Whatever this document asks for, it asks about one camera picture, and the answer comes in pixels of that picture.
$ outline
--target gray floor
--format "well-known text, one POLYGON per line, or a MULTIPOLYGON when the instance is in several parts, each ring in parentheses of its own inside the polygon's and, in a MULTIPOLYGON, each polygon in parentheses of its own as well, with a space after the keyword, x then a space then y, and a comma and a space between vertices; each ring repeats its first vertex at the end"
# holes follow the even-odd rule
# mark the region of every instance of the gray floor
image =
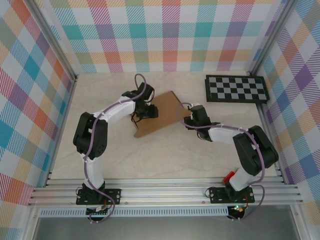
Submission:
POLYGON ((40 218, 33 240, 298 240, 289 206, 262 206, 251 218, 112 217, 40 218))

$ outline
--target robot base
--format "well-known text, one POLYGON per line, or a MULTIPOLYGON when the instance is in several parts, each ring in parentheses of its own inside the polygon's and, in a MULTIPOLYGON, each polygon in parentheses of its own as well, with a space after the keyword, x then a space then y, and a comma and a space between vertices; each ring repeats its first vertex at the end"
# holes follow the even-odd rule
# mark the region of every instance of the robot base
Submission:
MULTIPOLYGON (((120 204, 121 199, 121 189, 118 188, 109 188, 105 189, 105 184, 99 188, 99 190, 107 195, 109 195, 113 200, 115 205, 120 204)), ((82 184, 82 188, 76 193, 77 198, 75 201, 76 205, 111 205, 112 202, 109 198, 101 195, 97 191, 90 189, 84 183, 82 184)))
POLYGON ((230 199, 226 192, 225 187, 210 187, 209 188, 209 197, 210 203, 212 204, 252 204, 255 202, 255 196, 251 187, 246 187, 241 191, 237 192, 238 198, 233 200, 230 199))

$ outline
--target checkerboard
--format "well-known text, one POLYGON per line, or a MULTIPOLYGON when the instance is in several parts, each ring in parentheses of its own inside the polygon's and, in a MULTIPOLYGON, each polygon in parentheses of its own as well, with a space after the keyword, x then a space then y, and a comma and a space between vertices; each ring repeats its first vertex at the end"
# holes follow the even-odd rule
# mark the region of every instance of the checkerboard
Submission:
POLYGON ((207 75, 207 102, 267 103, 269 95, 262 76, 207 75))

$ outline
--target metal frame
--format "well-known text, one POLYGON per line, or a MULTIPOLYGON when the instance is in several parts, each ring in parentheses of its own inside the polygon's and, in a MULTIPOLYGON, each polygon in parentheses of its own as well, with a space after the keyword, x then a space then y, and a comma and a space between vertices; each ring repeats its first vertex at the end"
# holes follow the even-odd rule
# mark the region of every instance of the metal frame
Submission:
POLYGON ((70 90, 70 97, 69 97, 68 103, 66 105, 64 118, 62 120, 61 127, 60 127, 58 135, 57 135, 57 140, 56 140, 56 144, 55 144, 55 147, 54 147, 54 150, 53 150, 53 154, 52 154, 52 158, 51 158, 51 161, 50 161, 50 165, 49 165, 49 168, 45 172, 46 178, 44 178, 42 183, 41 183, 41 186, 44 186, 44 187, 46 186, 46 183, 47 183, 48 179, 50 178, 52 170, 54 169, 54 166, 55 166, 55 162, 56 162, 56 158, 57 158, 57 155, 58 155, 59 146, 60 146, 62 135, 63 135, 64 129, 65 129, 65 126, 66 126, 66 122, 67 122, 68 114, 69 114, 69 111, 70 111, 72 99, 74 98, 74 94, 75 94, 75 91, 76 91, 77 80, 78 80, 78 77, 75 79, 75 82, 72 83, 71 90, 70 90))
POLYGON ((299 0, 287 0, 285 6, 283 7, 282 12, 280 13, 279 19, 276 21, 276 24, 274 26, 274 29, 272 30, 272 33, 270 34, 267 42, 265 43, 258 59, 256 60, 255 65, 250 71, 250 73, 253 76, 257 75, 257 72, 259 71, 261 65, 265 62, 268 54, 271 51, 271 48, 274 46, 275 42, 280 36, 281 31, 283 30, 285 24, 287 23, 288 18, 290 17, 291 13, 295 9, 298 2, 299 0))
MULTIPOLYGON (((265 177, 264 205, 291 205, 303 202, 296 185, 286 185, 279 176, 265 177)), ((233 206, 234 203, 210 204, 205 197, 209 187, 222 187, 222 178, 164 178, 164 179, 105 179, 106 188, 121 189, 120 207, 196 207, 233 206)), ((79 207, 76 205, 76 189, 83 179, 50 179, 46 187, 35 188, 29 201, 30 207, 79 207)), ((262 190, 253 187, 257 205, 262 190)))
POLYGON ((71 67, 66 55, 64 54, 64 51, 60 47, 58 40, 56 39, 54 33, 52 32, 49 24, 47 23, 47 20, 43 16, 38 5, 35 3, 34 0, 23 0, 23 1, 27 6, 27 8, 29 9, 29 11, 31 12, 36 23, 39 25, 41 32, 45 36, 53 52, 57 56, 58 60, 61 62, 65 72, 68 74, 69 78, 71 78, 73 82, 76 82, 78 74, 71 67))
MULTIPOLYGON (((118 206, 112 217, 209 217, 227 216, 227 206, 175 206, 175 207, 123 207, 118 206)), ((96 215, 105 217, 105 213, 96 215)), ((83 207, 44 207, 41 208, 40 218, 88 218, 87 208, 83 207)))
POLYGON ((29 220, 22 236, 23 240, 32 240, 34 238, 40 213, 41 208, 34 207, 31 209, 29 220))
MULTIPOLYGON (((277 145, 274 142, 274 140, 272 138, 272 135, 271 135, 270 125, 269 125, 269 123, 267 121, 268 118, 266 116, 266 113, 265 113, 265 110, 263 108, 263 105, 262 104, 257 104, 256 108, 258 110, 258 113, 259 113, 259 116, 260 116, 260 120, 261 120, 263 129, 264 129, 266 135, 268 136, 268 138, 270 139, 270 141, 272 142, 274 147, 277 149, 277 145)), ((282 175, 284 183, 289 185, 289 180, 288 180, 288 177, 286 175, 285 167, 283 166, 282 161, 276 162, 275 165, 281 171, 281 175, 282 175)), ((294 222, 295 222, 295 225, 296 225, 296 228, 297 228, 297 231, 298 231, 298 234, 299 234, 300 238, 302 240, 311 240, 312 238, 310 237, 306 222, 305 222, 305 220, 303 218, 302 209, 301 209, 302 206, 299 205, 299 204, 291 204, 290 207, 291 207, 291 212, 292 212, 292 215, 293 215, 293 219, 294 219, 294 222)))
POLYGON ((73 64, 74 64, 74 68, 79 73, 83 73, 84 70, 83 70, 83 68, 82 68, 82 66, 81 66, 81 64, 79 62, 79 59, 77 58, 75 50, 72 47, 70 41, 68 40, 67 34, 64 31, 64 28, 62 27, 61 22, 58 19, 58 16, 57 16, 52 4, 50 3, 50 0, 41 0, 41 1, 42 1, 42 4, 43 4, 46 12, 50 16, 50 19, 51 19, 52 23, 54 24, 56 31, 60 35, 62 43, 64 44, 68 54, 72 58, 72 61, 73 61, 73 64))

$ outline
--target aluminum rail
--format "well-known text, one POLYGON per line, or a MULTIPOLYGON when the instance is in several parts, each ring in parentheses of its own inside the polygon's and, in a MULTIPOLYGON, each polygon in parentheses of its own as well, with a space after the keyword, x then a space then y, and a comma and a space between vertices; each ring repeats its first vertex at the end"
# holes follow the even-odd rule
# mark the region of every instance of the aluminum rail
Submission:
MULTIPOLYGON (((79 207, 76 205, 76 189, 81 187, 82 183, 82 179, 49 179, 46 187, 34 189, 29 206, 79 207)), ((265 188, 264 205, 291 205, 303 202, 298 187, 284 184, 281 176, 265 177, 261 184, 265 188)), ((106 188, 121 189, 121 207, 234 205, 211 204, 205 196, 207 188, 222 186, 222 178, 105 179, 106 188)), ((262 197, 262 189, 253 187, 253 193, 255 203, 251 205, 257 205, 262 197)))

